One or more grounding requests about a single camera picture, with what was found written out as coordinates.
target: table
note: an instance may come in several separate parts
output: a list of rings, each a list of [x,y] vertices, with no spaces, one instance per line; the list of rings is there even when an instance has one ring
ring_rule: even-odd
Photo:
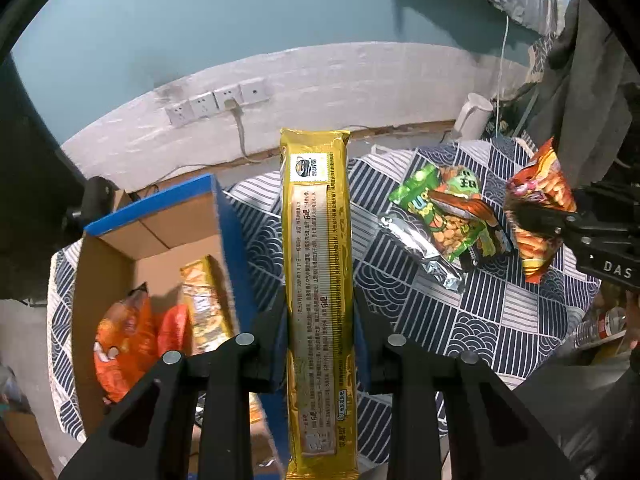
[[[375,153],[348,163],[354,282],[363,288],[370,306],[385,316],[396,332],[430,351],[446,355],[475,351],[511,388],[543,363],[577,326],[596,295],[599,281],[578,272],[573,253],[561,248],[540,285],[524,282],[520,259],[512,254],[473,270],[466,291],[457,294],[429,280],[419,264],[380,232],[377,215],[403,213],[388,201],[388,194],[428,162],[462,164],[476,174],[482,196],[507,226],[502,210],[505,180],[528,160],[529,153],[518,139],[498,137],[491,142],[474,140]],[[249,178],[225,192],[242,225],[255,299],[261,309],[269,308],[284,280],[280,174],[271,171]],[[73,392],[68,390],[70,355],[64,351],[70,329],[68,292],[77,252],[78,247],[72,246],[52,260],[49,370],[61,426],[83,438]],[[382,463],[388,458],[390,396],[358,391],[357,397],[361,458],[367,463]],[[437,394],[436,403],[440,432],[445,434],[441,394]]]

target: das logo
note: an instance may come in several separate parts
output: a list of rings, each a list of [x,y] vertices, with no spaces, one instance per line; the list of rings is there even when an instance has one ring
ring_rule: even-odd
[[[604,262],[604,267],[602,270],[608,272],[609,274],[616,274],[620,277],[624,276],[625,278],[631,278],[631,273],[633,272],[633,269],[629,267],[622,267],[619,265],[615,266],[609,260],[606,260]]]

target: teal wall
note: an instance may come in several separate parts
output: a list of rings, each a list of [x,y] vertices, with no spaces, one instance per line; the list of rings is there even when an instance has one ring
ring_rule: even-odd
[[[486,0],[50,0],[12,52],[59,143],[110,110],[209,66],[296,46],[402,41],[500,55]],[[506,58],[537,34],[511,24]]]

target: power outlet panel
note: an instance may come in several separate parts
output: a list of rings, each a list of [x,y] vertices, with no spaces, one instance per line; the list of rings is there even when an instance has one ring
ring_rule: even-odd
[[[240,93],[244,104],[258,103],[269,98],[263,77],[242,81],[240,83]]]
[[[166,111],[169,121],[174,128],[180,128],[185,124],[189,124],[196,118],[189,101],[182,101],[175,105],[166,106],[164,107],[164,111]]]
[[[196,95],[189,99],[189,102],[196,118],[209,117],[220,111],[213,92]]]
[[[223,86],[222,88],[218,88],[213,91],[213,94],[216,97],[216,101],[218,102],[218,107],[220,110],[232,110],[236,108],[233,104],[233,100],[236,101],[238,106],[242,105],[242,94],[240,93],[240,85],[229,85]]]

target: power cord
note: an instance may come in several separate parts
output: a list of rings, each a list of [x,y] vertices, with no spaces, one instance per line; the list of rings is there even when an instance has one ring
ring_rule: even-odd
[[[376,128],[372,128],[371,126],[365,126],[364,124],[347,124],[346,126],[343,126],[341,128],[338,128],[339,130],[350,130],[351,128],[362,128],[363,130],[371,130],[371,131],[375,131]]]
[[[242,153],[242,157],[244,160],[252,163],[252,164],[260,164],[261,160],[254,160],[249,158],[246,154],[246,149],[244,148],[244,124],[242,124],[242,109],[238,104],[238,101],[235,99],[226,99],[225,100],[225,110],[230,110],[234,119],[236,120],[236,127],[238,128],[238,139],[240,140],[240,153]]]
[[[244,147],[244,125],[242,124],[242,110],[240,109],[240,105],[238,104],[238,102],[235,99],[228,99],[225,101],[225,108],[227,107],[231,107],[229,111],[231,111],[231,114],[233,115],[234,119],[236,120],[236,127],[238,128],[238,138],[240,140],[240,152],[242,153],[242,158],[244,158],[245,160],[247,160],[248,162],[252,163],[252,164],[260,164],[262,161],[261,160],[254,160],[252,158],[249,158],[249,156],[246,154],[246,149]],[[162,182],[164,179],[166,179],[168,176],[170,176],[172,173],[175,173],[178,170],[182,170],[183,168],[197,168],[199,170],[203,169],[203,168],[214,168],[216,166],[216,164],[197,164],[197,163],[193,163],[193,164],[181,164],[180,166],[176,166],[175,168],[173,168],[171,171],[168,171],[167,173],[165,173],[163,176],[161,176],[160,178],[157,178],[155,181],[153,181],[151,184],[148,184],[147,187],[147,191],[145,194],[146,198],[149,195],[152,195],[154,193],[157,193],[159,191],[159,187],[158,184],[160,184],[160,182]]]
[[[500,93],[502,92],[502,62],[504,60],[504,47],[507,44],[507,35],[509,33],[509,15],[507,14],[507,25],[504,28],[504,37],[502,38],[502,50],[500,51],[500,68],[498,69],[498,97],[495,104],[495,136],[498,136],[498,126],[500,125]]]

